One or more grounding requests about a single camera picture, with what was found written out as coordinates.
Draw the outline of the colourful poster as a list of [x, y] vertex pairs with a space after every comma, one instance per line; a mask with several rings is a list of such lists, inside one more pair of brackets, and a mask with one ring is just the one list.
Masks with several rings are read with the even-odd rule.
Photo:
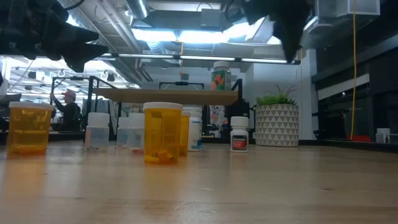
[[228, 118], [225, 117], [225, 106], [210, 106], [210, 124], [218, 128], [215, 131], [210, 131], [210, 133], [213, 133], [216, 138], [222, 138], [223, 130], [229, 126]]

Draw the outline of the large green label bottle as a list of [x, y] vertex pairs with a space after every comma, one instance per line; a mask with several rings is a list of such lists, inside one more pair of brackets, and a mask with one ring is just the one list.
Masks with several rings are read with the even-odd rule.
[[211, 72], [211, 89], [230, 91], [231, 89], [231, 71], [229, 63], [225, 61], [217, 61], [213, 64]]

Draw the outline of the black aluminium table frame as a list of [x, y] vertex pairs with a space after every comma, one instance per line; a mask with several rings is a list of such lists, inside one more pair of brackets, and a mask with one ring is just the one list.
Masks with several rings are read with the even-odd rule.
[[[7, 132], [0, 132], [0, 145], [5, 145], [7, 140]], [[85, 133], [50, 133], [49, 141], [72, 141], [84, 140]], [[206, 144], [229, 144], [226, 138], [202, 138]], [[328, 146], [340, 147], [347, 149], [358, 149], [363, 151], [388, 152], [398, 154], [398, 145], [379, 144], [374, 142], [355, 142], [355, 141], [338, 141], [338, 140], [299, 140], [299, 146]]]

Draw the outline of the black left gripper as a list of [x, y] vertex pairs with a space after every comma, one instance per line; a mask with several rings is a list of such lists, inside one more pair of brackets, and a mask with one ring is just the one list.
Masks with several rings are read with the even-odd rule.
[[[29, 60], [44, 56], [44, 33], [50, 19], [67, 20], [67, 11], [57, 0], [0, 0], [0, 55], [24, 56]], [[86, 62], [108, 53], [107, 46], [86, 44], [98, 38], [97, 32], [63, 24], [60, 42], [82, 43], [63, 51], [67, 66], [82, 73]]]

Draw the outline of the orange pill bottle white cap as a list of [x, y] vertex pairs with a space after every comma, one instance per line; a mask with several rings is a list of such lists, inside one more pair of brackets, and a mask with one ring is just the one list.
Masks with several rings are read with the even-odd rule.
[[144, 103], [144, 162], [157, 165], [178, 163], [183, 106], [178, 103]]
[[186, 157], [188, 152], [190, 112], [183, 111], [180, 122], [179, 156]]
[[13, 101], [9, 109], [7, 157], [44, 156], [54, 107], [46, 103]]

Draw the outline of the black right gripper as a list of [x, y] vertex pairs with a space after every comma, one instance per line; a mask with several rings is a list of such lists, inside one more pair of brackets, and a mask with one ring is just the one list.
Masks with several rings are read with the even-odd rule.
[[274, 23], [273, 36], [281, 41], [285, 59], [291, 62], [303, 35], [314, 0], [244, 0], [242, 9], [249, 24], [263, 17]]

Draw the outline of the succulent in white patterned pot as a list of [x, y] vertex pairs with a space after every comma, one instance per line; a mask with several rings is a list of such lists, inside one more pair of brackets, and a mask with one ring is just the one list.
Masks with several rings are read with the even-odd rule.
[[258, 146], [296, 147], [299, 144], [299, 106], [291, 97], [294, 86], [256, 98], [255, 136]]

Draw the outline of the small white bottle red label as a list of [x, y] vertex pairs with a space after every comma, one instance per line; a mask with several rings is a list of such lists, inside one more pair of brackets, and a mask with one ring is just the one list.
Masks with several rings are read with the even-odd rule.
[[249, 145], [249, 118], [245, 116], [231, 117], [230, 151], [245, 153]]

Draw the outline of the dark computer monitor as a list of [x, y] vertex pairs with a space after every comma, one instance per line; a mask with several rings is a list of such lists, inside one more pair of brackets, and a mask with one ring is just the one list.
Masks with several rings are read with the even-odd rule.
[[13, 101], [20, 101], [21, 94], [13, 94], [13, 95], [0, 95], [0, 105], [8, 105]]

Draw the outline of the wooden shelf black metal legs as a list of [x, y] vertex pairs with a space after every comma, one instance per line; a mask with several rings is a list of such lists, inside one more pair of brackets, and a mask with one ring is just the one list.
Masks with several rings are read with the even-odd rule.
[[89, 77], [88, 102], [86, 112], [91, 112], [92, 96], [103, 96], [119, 103], [118, 116], [121, 116], [123, 103], [169, 102], [182, 105], [202, 105], [202, 133], [208, 134], [211, 119], [210, 106], [223, 105], [227, 108], [226, 117], [247, 116], [249, 108], [243, 99], [243, 80], [238, 79], [230, 91], [213, 90], [161, 90], [161, 89], [119, 89], [97, 77]]

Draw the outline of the person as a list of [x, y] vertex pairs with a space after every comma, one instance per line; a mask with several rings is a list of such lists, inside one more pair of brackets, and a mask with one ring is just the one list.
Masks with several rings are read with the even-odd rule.
[[54, 101], [57, 109], [62, 112], [60, 131], [78, 132], [80, 130], [81, 108], [75, 102], [76, 93], [68, 90], [62, 93], [62, 95], [64, 96], [66, 105], [62, 105], [53, 93], [50, 94], [50, 99]]

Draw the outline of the long ceiling light bar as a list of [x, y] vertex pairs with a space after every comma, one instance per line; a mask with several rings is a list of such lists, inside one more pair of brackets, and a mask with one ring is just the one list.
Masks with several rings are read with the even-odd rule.
[[269, 64], [287, 64], [299, 65], [300, 60], [288, 62], [282, 59], [274, 58], [241, 58], [241, 57], [217, 57], [200, 55], [166, 55], [166, 54], [119, 54], [107, 53], [101, 55], [102, 58], [140, 58], [140, 59], [166, 59], [166, 60], [205, 60], [205, 61], [226, 61], [237, 63], [269, 63]]

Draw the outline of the small clear plastic bottle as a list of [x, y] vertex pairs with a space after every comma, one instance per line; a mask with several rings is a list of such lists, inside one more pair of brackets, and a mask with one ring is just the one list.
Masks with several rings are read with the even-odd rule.
[[109, 144], [109, 114], [91, 112], [85, 130], [86, 151], [107, 151]]
[[131, 113], [129, 115], [128, 147], [135, 154], [144, 153], [144, 113]]

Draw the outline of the white ceiling box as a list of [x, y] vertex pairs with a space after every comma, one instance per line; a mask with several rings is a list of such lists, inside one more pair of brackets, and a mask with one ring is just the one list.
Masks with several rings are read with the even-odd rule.
[[358, 16], [370, 19], [381, 14], [380, 0], [315, 0], [315, 15], [304, 28], [309, 34], [321, 34]]

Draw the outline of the clear bottle white cap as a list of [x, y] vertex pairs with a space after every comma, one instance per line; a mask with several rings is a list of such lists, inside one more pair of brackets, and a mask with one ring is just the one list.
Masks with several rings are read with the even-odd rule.
[[202, 109], [197, 107], [183, 107], [184, 112], [190, 113], [188, 152], [198, 152], [202, 150]]

